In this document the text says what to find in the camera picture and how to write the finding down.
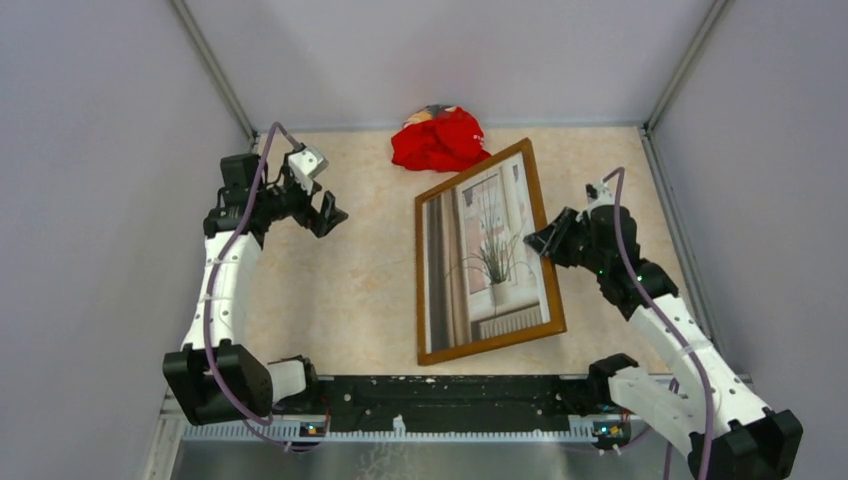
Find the wooden picture frame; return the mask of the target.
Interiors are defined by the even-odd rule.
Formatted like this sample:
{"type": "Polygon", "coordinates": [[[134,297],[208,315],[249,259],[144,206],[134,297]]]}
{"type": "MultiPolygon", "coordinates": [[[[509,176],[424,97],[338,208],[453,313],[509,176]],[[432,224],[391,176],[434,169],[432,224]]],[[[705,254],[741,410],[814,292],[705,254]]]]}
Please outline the wooden picture frame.
{"type": "Polygon", "coordinates": [[[414,216],[419,365],[566,332],[555,267],[524,242],[548,223],[530,139],[421,193],[414,216]]]}

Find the printed photo sheet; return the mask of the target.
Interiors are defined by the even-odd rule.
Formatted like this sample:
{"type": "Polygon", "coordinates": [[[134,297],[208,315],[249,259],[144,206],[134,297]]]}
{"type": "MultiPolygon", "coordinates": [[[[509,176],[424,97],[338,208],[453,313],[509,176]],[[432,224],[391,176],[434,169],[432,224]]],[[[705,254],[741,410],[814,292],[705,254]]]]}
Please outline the printed photo sheet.
{"type": "Polygon", "coordinates": [[[537,229],[528,164],[515,152],[421,202],[425,353],[550,324],[552,288],[523,243],[537,229]]]}

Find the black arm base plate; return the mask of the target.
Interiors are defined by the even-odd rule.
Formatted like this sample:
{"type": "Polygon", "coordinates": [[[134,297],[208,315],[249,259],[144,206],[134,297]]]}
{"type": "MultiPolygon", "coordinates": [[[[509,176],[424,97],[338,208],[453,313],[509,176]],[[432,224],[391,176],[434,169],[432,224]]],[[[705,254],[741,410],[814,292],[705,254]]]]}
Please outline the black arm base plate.
{"type": "Polygon", "coordinates": [[[596,395],[584,376],[322,376],[276,401],[273,413],[317,416],[332,433],[577,433],[625,438],[635,418],[596,395]]]}

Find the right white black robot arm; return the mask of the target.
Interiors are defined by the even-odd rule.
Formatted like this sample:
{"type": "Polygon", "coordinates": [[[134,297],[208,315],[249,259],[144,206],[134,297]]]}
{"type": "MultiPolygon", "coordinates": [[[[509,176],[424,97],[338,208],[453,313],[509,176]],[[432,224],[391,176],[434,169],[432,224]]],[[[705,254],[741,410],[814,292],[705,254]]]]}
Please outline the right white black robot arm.
{"type": "Polygon", "coordinates": [[[685,456],[696,479],[785,479],[803,427],[777,412],[729,367],[698,326],[670,276],[641,257],[625,207],[602,205],[556,219],[524,238],[553,264],[595,274],[602,296],[654,347],[672,372],[673,392],[619,353],[589,367],[586,397],[600,412],[618,406],[641,417],[685,456]]]}

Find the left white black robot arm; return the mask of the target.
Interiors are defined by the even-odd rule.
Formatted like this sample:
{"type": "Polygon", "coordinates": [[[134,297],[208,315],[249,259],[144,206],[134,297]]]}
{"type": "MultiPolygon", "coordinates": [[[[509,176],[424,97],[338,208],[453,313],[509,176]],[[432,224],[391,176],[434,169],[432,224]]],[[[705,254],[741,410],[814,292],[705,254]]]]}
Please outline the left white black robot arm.
{"type": "Polygon", "coordinates": [[[288,218],[317,238],[348,215],[332,192],[315,208],[322,187],[317,176],[328,160],[303,147],[283,158],[278,177],[268,181],[257,154],[225,157],[216,206],[203,221],[205,262],[191,326],[180,349],[165,354],[162,371],[188,422],[194,426],[251,419],[269,422],[283,401],[297,413],[319,404],[314,368],[302,356],[269,365],[245,346],[247,303],[255,267],[270,226],[288,218]]]}

